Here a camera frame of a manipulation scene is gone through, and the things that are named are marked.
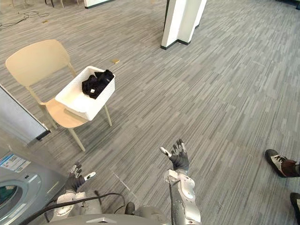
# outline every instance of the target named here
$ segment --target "robot finger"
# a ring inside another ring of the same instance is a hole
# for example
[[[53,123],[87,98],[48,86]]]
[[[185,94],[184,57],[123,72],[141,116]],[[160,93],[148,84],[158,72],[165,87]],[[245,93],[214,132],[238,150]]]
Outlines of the robot finger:
[[[184,142],[182,141],[182,139],[179,139],[179,142],[180,142],[180,144],[181,144],[181,146],[182,146],[182,150],[183,150],[184,152],[187,152],[187,150],[186,150],[186,145],[184,144]]]
[[[173,145],[173,148],[174,148],[175,155],[177,156],[179,154],[178,148],[175,144]]]
[[[91,172],[89,174],[87,174],[86,176],[84,176],[84,180],[87,181],[88,179],[90,179],[91,177],[95,176],[96,172]]]
[[[161,151],[162,151],[162,153],[164,153],[166,156],[168,156],[168,157],[171,157],[172,156],[172,154],[167,150],[167,149],[165,149],[164,147],[160,147],[159,148]]]
[[[179,140],[177,140],[176,143],[177,143],[177,146],[178,146],[178,148],[180,150],[181,149],[181,143],[179,142]]]
[[[78,177],[82,171],[83,171],[82,169],[79,169],[79,170],[76,172],[76,177]]]
[[[72,166],[72,168],[70,169],[69,173],[74,173],[76,170],[76,165]]]

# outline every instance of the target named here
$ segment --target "washing machine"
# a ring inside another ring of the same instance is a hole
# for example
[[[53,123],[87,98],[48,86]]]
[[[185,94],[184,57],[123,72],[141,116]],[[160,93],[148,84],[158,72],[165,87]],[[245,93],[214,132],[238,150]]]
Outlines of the washing machine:
[[[1,137],[0,225],[18,225],[48,204],[67,178],[49,163],[49,156],[42,162],[17,140]]]

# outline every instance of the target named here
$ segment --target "chair leg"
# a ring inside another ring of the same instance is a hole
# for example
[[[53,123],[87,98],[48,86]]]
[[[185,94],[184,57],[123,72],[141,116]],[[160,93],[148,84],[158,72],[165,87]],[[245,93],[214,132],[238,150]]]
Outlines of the chair leg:
[[[70,131],[71,135],[76,140],[77,144],[80,146],[81,150],[85,151],[85,148],[84,148],[83,144],[81,143],[81,141],[79,140],[79,138],[78,138],[77,134],[75,133],[75,131],[72,128],[68,128],[68,130]]]
[[[71,63],[68,63],[68,65],[67,65],[67,66],[68,66],[68,67],[69,67],[69,69],[71,70],[73,77],[76,77],[76,76],[77,76],[77,74],[76,74],[76,72],[75,72],[75,70],[74,70],[74,68],[73,68],[72,64],[71,64]]]
[[[111,121],[111,118],[109,116],[106,105],[104,105],[104,110],[105,110],[105,113],[106,113],[106,116],[107,116],[107,119],[108,119],[109,126],[111,127],[112,126],[112,121]]]
[[[55,122],[52,119],[51,115],[48,113],[46,107],[43,106],[43,105],[38,105],[38,106],[42,110],[43,114],[47,117],[47,119],[49,120],[49,122],[52,124],[52,126],[54,127],[54,129],[57,129],[57,125],[55,124]]]

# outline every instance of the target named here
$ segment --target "plastic basket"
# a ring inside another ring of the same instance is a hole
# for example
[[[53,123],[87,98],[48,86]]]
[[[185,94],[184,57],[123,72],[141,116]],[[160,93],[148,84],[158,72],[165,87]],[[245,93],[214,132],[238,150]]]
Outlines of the plastic basket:
[[[95,71],[104,72],[96,67],[86,67],[55,97],[55,100],[65,105],[70,112],[87,120],[93,120],[115,90],[115,75],[113,75],[113,79],[96,99],[85,95],[82,91],[82,82],[86,81]]]

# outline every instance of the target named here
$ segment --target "chair leg base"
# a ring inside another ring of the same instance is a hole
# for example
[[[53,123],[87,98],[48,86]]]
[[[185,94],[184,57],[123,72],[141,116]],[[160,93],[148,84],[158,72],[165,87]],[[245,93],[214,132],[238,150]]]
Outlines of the chair leg base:
[[[112,124],[111,117],[109,116],[106,105],[104,105],[104,110],[105,110],[105,113],[106,113],[106,116],[107,116],[107,119],[108,119],[109,126],[111,127],[113,124]]]
[[[49,122],[51,123],[51,125],[54,127],[54,129],[57,129],[57,125],[55,124],[54,120],[52,119],[52,116],[49,114],[49,112],[46,109],[46,107],[44,105],[38,105],[38,106],[42,110],[42,112],[45,115],[45,117],[47,117],[47,119],[49,120]]]
[[[71,135],[74,137],[74,139],[76,140],[77,144],[79,145],[79,147],[81,148],[82,151],[85,151],[85,148],[83,146],[83,144],[81,143],[81,141],[79,140],[77,134],[75,133],[75,131],[72,128],[68,128],[69,132],[71,133]]]

